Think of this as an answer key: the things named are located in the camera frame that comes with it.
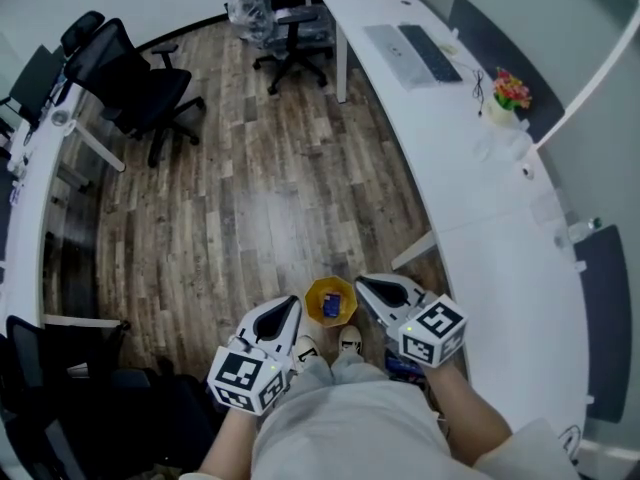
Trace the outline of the person's pale shirt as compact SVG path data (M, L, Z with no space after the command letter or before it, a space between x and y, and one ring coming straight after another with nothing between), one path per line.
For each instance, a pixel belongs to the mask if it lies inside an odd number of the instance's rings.
M467 466L415 386L375 381L287 394L264 421L251 480L580 480L537 420Z

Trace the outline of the black office chair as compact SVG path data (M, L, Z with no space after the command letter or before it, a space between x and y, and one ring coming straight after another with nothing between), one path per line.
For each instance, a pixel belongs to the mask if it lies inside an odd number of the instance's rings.
M119 364L130 325L0 333L0 424L36 480L125 480L155 465L196 470L222 423L203 382Z

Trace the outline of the dark grey desk partition panel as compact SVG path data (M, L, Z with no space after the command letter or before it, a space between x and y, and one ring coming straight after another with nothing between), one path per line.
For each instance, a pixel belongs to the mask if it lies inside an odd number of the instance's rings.
M528 110L515 111L529 122L528 132L537 144L564 116L565 109L550 85L519 47L469 0L453 0L448 18L451 30L481 67L496 78L498 67L521 79L533 102Z

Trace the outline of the white pot with colourful flowers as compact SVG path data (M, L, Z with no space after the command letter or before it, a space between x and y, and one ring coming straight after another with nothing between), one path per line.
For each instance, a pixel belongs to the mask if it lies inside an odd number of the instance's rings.
M491 121L509 127L517 108L528 109L532 102L530 89L508 70L497 67L493 81L492 97L487 103L487 115Z

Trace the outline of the clear crumpled plastic bag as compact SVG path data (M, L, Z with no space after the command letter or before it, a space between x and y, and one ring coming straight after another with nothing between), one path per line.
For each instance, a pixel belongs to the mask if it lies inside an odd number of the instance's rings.
M500 146L500 135L487 132L477 139L472 147L472 154L476 161L486 162L495 158Z

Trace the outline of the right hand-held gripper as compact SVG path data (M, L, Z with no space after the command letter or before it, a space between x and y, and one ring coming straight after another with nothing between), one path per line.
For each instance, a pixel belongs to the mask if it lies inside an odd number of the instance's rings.
M388 273L358 276L355 291L383 326L408 318L417 307L413 317L391 332L398 353L405 358L426 367L439 367L464 343L468 316L447 295L436 299L409 277ZM418 305L425 300L433 302Z

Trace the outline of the person's left forearm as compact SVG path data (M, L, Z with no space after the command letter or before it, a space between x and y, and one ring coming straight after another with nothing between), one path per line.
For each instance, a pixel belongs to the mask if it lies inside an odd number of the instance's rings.
M219 480L250 480L258 418L229 409L199 471Z

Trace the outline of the person's right forearm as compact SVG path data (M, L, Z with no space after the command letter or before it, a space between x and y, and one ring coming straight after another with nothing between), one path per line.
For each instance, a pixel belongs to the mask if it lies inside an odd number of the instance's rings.
M473 466L512 436L506 420L473 389L453 363L424 367L423 371L447 420L450 442L461 462Z

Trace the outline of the black waist device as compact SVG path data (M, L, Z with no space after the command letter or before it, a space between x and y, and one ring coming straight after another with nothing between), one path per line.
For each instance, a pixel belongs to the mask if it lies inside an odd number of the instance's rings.
M399 357L390 350L385 351L384 364L386 370L392 375L424 378L424 372L416 362Z

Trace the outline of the black mesh chair with headrest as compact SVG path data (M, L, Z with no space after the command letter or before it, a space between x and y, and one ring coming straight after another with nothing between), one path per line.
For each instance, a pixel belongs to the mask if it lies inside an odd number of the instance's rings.
M200 143L194 132L176 121L192 107L206 107L200 96L181 101L192 74L172 65L171 55L177 49L176 44L153 48L151 53L164 62L162 68L154 69L133 46L122 20L112 18L92 33L64 67L68 80L103 104L103 119L137 140L154 134L147 160L151 168L158 164L167 129L188 137L194 146Z

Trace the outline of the person's light blue trousers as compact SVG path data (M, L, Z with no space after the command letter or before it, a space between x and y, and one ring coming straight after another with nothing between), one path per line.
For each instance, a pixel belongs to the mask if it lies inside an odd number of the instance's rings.
M332 365L322 356L309 356L298 366L300 380L321 386L389 380L382 370L367 363L353 350L342 352Z

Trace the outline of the yellow waste bin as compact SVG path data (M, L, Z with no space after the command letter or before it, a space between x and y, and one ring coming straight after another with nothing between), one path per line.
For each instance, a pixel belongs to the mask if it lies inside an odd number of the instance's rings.
M341 313L337 318L325 318L322 305L326 293L337 293L342 297ZM316 279L305 295L307 315L325 328L346 325L355 313L358 302L350 283L338 276Z

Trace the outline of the long dark grey partition panel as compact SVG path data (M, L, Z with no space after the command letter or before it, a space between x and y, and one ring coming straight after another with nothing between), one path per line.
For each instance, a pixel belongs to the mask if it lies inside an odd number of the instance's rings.
M610 225L574 246L586 308L589 381L587 416L617 424L626 405L632 352L629 279L618 227Z

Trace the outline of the person's right shoe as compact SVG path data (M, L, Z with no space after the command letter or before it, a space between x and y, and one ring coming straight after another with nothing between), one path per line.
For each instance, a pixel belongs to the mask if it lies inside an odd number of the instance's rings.
M354 352L362 354L362 335L354 325L347 325L342 328L339 334L339 350L341 353Z

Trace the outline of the white desk leg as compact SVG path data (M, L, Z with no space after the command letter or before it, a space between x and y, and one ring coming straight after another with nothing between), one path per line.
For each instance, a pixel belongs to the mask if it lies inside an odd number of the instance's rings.
M419 256L427 254L436 248L435 235L432 231L429 231L396 256L391 262L391 267L393 270L398 270Z
M346 102L348 41L339 23L336 24L336 99Z

